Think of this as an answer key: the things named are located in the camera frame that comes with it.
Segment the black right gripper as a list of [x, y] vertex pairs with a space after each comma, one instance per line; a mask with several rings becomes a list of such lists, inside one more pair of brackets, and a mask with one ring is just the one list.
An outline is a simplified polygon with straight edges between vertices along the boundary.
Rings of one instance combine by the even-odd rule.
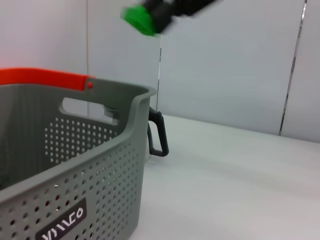
[[172, 23], [173, 16], [191, 17], [218, 2], [218, 0], [143, 0], [142, 6], [147, 10], [152, 10], [155, 33], [161, 34]]

